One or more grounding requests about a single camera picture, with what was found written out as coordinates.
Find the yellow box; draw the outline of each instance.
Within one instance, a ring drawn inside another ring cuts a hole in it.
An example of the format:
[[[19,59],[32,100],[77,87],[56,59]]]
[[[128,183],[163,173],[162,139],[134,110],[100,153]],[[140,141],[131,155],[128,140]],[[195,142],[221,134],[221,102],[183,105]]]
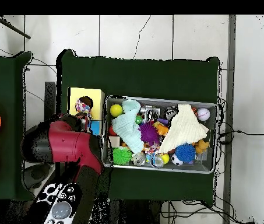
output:
[[[78,112],[75,109],[76,101],[82,96],[89,96],[93,101],[93,108],[91,110],[92,120],[101,120],[103,114],[103,104],[105,94],[100,89],[84,89],[81,87],[71,87],[69,97],[69,114],[76,115]]]

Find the towel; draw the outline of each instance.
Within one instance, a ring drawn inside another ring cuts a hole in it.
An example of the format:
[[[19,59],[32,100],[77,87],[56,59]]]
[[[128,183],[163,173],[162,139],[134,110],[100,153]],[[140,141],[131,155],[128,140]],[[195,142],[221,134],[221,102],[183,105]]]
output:
[[[206,138],[206,131],[198,122],[192,108],[188,104],[179,104],[178,113],[171,121],[171,127],[165,136],[160,153],[167,153],[179,145],[191,144]]]
[[[144,147],[141,132],[136,124],[136,116],[141,105],[136,100],[126,100],[122,103],[124,114],[112,120],[113,130],[129,146],[133,153],[139,153]]]

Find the green table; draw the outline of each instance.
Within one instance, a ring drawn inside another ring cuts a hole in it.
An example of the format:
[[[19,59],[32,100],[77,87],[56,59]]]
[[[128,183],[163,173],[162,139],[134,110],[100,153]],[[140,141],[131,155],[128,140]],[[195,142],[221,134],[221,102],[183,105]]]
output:
[[[22,184],[20,153],[24,127],[23,75],[30,58],[30,52],[0,57],[0,199],[33,198]]]
[[[57,58],[57,68],[60,87],[57,90],[64,113],[68,87],[101,89],[106,96],[217,102],[217,58],[206,61],[82,58],[76,57],[72,50],[63,50]],[[107,192],[109,172],[110,169],[105,169],[101,175],[99,192]],[[108,193],[111,199],[204,200],[212,205],[213,173],[114,169]]]

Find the green spiky ball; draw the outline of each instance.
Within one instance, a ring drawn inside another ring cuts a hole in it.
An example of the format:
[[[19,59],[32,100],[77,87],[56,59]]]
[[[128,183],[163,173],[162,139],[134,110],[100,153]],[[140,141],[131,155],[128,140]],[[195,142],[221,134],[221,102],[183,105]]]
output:
[[[132,159],[132,152],[126,147],[113,149],[113,161],[115,165],[125,165]]]

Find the white cloth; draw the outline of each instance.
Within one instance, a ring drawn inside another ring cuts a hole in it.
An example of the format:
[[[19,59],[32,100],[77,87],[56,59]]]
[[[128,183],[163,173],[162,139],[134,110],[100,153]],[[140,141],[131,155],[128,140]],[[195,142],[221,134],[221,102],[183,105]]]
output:
[[[171,120],[171,127],[165,136],[160,153],[167,153],[182,144],[191,144],[206,138],[206,131],[198,122],[188,104],[179,104],[178,113]]]

